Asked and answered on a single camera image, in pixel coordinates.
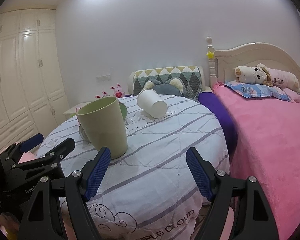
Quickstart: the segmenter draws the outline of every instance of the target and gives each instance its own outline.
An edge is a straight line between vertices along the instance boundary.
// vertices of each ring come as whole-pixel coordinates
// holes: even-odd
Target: yellow star
[[[207,53],[207,56],[208,56],[208,59],[213,59],[213,57],[214,57],[214,52],[212,53],[211,51],[209,51],[209,52]]]

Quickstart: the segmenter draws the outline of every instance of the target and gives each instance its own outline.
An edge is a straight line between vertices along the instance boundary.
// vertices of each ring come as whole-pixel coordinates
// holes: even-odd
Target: blue pillowcase
[[[225,82],[225,85],[245,98],[275,97],[289,101],[287,94],[278,87],[266,85],[251,85],[237,82],[236,80]]]

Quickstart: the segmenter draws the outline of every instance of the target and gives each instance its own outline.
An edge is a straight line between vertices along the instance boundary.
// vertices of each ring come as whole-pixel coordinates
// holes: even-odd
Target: wardrobe drawer
[[[8,148],[11,144],[15,142],[23,142],[31,138],[32,136],[36,135],[38,133],[38,129],[35,126],[35,124],[31,125],[21,133],[19,133],[15,138],[13,138],[11,141],[9,141],[3,148]]]
[[[0,129],[0,150],[33,124],[34,120],[29,110],[2,127]]]

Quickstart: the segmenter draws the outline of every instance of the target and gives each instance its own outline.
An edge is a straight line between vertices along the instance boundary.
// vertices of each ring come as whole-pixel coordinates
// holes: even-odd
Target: wall socket
[[[97,82],[102,82],[102,81],[110,81],[111,80],[111,75],[104,75],[104,76],[97,76]]]

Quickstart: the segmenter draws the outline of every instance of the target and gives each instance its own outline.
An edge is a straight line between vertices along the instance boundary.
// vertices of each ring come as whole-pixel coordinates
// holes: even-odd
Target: pink blanket
[[[216,84],[213,92],[238,130],[231,175],[257,177],[274,213],[280,240],[300,223],[300,103],[246,99]]]

